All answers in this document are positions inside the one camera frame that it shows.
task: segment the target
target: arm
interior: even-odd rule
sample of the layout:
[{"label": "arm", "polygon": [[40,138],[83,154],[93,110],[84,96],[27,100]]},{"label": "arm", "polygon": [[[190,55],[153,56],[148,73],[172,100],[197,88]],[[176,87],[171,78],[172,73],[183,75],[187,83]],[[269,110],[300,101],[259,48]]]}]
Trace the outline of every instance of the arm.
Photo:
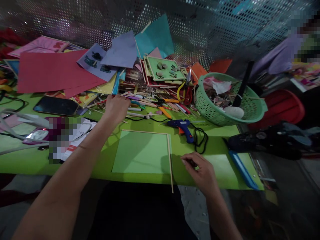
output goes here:
[{"label": "arm", "polygon": [[106,140],[125,118],[130,101],[108,96],[106,112],[53,175],[23,217],[12,240],[71,239],[80,194]]},{"label": "arm", "polygon": [[[213,166],[199,153],[193,152],[181,157],[186,170],[207,200],[210,226],[219,239],[242,239],[218,187]],[[188,161],[194,161],[199,169],[195,170]]]}]

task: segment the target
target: metal mesh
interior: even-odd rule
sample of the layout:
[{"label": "metal mesh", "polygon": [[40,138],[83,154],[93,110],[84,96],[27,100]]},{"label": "metal mesh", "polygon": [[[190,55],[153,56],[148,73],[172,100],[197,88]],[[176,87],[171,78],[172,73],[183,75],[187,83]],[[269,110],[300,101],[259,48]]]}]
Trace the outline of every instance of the metal mesh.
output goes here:
[{"label": "metal mesh", "polygon": [[258,58],[279,44],[292,20],[297,26],[316,9],[317,0],[8,0],[0,24],[33,40],[39,35],[90,47],[111,47],[129,30],[139,33],[167,13],[175,54],[181,65],[199,61],[207,70],[219,58],[250,49]]}]

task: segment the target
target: green plastic basket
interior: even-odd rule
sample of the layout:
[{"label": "green plastic basket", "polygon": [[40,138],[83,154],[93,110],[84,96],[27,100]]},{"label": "green plastic basket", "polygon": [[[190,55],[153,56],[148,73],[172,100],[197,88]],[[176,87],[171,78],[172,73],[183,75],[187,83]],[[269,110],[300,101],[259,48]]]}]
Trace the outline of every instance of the green plastic basket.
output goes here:
[{"label": "green plastic basket", "polygon": [[[212,76],[220,81],[237,82],[235,78],[222,73],[208,73],[200,77],[199,87],[196,91],[195,107],[205,119],[219,126],[230,126],[238,123],[249,124],[262,119],[264,113],[268,110],[267,104],[262,99],[247,98],[259,98],[259,96],[249,87],[246,87],[241,101],[241,108],[244,111],[244,116],[242,119],[227,115],[217,106],[215,106],[210,101],[203,87],[203,80],[207,77]],[[233,94],[237,94],[240,85],[241,82],[233,84],[230,92]]]}]

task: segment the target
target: smartphone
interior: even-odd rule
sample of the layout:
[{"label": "smartphone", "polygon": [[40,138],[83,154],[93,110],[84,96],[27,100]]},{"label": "smartphone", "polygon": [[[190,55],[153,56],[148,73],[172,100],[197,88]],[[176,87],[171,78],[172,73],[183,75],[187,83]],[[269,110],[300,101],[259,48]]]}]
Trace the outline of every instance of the smartphone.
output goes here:
[{"label": "smartphone", "polygon": [[33,110],[42,113],[73,116],[76,114],[78,107],[79,105],[70,99],[44,96],[34,106]]}]

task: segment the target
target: black handle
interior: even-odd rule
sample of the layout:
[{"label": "black handle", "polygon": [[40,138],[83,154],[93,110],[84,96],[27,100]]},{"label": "black handle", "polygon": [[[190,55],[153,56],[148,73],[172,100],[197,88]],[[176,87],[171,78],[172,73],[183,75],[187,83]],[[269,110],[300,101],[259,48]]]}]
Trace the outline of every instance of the black handle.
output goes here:
[{"label": "black handle", "polygon": [[237,94],[237,96],[234,99],[234,102],[232,104],[233,107],[240,107],[240,105],[241,105],[242,95],[243,95],[244,90],[246,89],[246,86],[248,84],[248,80],[249,80],[253,65],[254,65],[254,61],[250,61],[248,63],[247,70],[246,70],[246,73],[245,73],[244,78],[242,80],[242,83],[241,83],[241,86],[239,88],[238,94]]}]

